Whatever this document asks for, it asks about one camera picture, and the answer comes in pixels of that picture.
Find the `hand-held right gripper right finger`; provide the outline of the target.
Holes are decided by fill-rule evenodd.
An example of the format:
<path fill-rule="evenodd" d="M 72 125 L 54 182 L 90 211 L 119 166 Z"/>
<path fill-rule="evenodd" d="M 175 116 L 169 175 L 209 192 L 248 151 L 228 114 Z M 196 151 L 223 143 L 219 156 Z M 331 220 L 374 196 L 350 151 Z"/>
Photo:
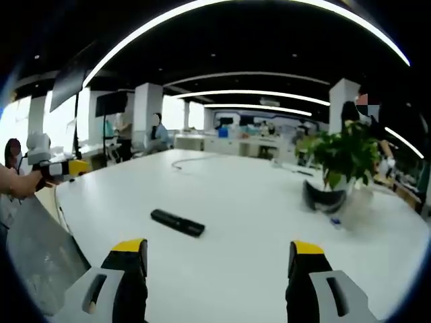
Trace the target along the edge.
<path fill-rule="evenodd" d="M 333 270 L 317 245 L 290 243 L 288 279 L 288 322 L 378 322 L 365 292 L 343 271 Z"/>

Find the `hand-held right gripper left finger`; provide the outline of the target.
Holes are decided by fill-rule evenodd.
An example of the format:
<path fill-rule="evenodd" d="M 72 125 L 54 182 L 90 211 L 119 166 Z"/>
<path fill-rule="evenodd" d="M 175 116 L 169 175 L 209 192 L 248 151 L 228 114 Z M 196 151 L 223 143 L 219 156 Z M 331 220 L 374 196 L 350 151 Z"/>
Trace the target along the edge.
<path fill-rule="evenodd" d="M 117 244 L 65 292 L 54 322 L 145 322 L 147 240 Z"/>

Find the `person's left hand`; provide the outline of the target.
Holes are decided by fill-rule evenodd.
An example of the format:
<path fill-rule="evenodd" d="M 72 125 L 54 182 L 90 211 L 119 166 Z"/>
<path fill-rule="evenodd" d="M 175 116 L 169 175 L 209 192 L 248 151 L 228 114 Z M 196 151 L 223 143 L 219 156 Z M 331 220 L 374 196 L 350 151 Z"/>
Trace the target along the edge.
<path fill-rule="evenodd" d="M 52 188 L 57 185 L 57 181 L 42 170 L 33 170 L 28 175 L 19 176 L 16 188 L 16 195 L 20 198 L 27 198 L 38 192 L 42 188 Z"/>

